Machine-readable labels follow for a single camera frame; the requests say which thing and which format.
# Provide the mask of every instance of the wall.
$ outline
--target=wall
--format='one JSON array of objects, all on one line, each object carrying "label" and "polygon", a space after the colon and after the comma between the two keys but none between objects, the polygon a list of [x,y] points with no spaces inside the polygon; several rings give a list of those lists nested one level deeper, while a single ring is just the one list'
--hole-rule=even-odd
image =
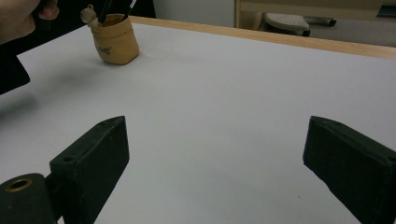
[{"label": "wall", "polygon": [[234,0],[154,0],[154,6],[159,19],[228,27],[234,24]]}]

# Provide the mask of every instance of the brown pen holder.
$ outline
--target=brown pen holder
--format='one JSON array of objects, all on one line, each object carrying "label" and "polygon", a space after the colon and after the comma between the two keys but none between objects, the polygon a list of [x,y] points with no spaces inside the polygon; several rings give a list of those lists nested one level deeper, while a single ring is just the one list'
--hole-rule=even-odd
[{"label": "brown pen holder", "polygon": [[106,63],[127,64],[139,54],[131,22],[121,14],[109,14],[102,25],[91,25],[93,40],[100,58]]}]

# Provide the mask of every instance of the white table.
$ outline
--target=white table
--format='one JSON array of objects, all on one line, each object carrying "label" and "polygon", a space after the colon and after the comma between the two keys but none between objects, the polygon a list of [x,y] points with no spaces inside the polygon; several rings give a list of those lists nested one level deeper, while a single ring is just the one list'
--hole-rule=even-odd
[{"label": "white table", "polygon": [[124,115],[131,161],[96,223],[358,223],[303,165],[308,121],[396,148],[396,62],[134,24],[140,55],[104,64],[83,27],[25,52],[0,96],[0,182]]}]

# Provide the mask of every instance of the white surface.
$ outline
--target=white surface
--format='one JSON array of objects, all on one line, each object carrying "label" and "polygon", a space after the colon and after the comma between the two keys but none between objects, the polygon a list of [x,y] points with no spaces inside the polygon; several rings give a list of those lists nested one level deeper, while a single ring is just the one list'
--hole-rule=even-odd
[{"label": "white surface", "polygon": [[154,0],[157,18],[234,27],[234,0]]},{"label": "white surface", "polygon": [[0,182],[124,115],[131,161],[96,223],[358,223],[309,169],[310,116],[396,148],[396,62],[134,25],[140,56],[100,61],[83,27],[20,56],[0,96]]}]

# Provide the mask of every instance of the gray floor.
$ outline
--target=gray floor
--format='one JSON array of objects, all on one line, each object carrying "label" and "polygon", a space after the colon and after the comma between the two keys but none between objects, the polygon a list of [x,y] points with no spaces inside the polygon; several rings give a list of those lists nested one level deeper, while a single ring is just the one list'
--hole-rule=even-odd
[{"label": "gray floor", "polygon": [[[308,22],[310,37],[355,42],[370,45],[396,47],[396,22],[351,21],[337,19],[333,27],[328,26],[328,20],[304,18]],[[270,27],[262,22],[260,30],[287,35],[302,33],[288,32]]]}]

